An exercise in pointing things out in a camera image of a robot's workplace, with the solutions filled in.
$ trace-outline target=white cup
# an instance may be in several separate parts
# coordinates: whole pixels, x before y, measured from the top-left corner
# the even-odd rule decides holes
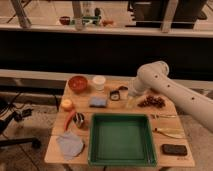
[[[93,77],[92,82],[96,90],[103,90],[106,83],[106,78],[101,75],[96,75]]]

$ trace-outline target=green plastic bin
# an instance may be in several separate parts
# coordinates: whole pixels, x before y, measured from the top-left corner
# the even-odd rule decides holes
[[[147,116],[94,114],[88,163],[92,166],[156,166],[157,158]]]

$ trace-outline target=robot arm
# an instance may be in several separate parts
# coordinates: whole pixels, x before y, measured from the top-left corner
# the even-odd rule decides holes
[[[141,95],[145,89],[153,88],[213,132],[213,100],[175,83],[167,77],[168,73],[169,67],[163,61],[142,65],[130,82],[129,96]]]

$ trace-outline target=gray cloth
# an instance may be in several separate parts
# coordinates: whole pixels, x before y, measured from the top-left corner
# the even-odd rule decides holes
[[[83,149],[84,143],[72,132],[65,132],[57,138],[57,143],[66,160],[76,157]]]

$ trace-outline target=red bowl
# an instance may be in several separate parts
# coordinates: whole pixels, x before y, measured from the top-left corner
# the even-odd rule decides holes
[[[59,19],[62,25],[69,25],[70,24],[70,17],[69,16],[62,16]]]
[[[81,93],[86,90],[88,81],[84,76],[76,75],[69,79],[69,88],[75,93]]]

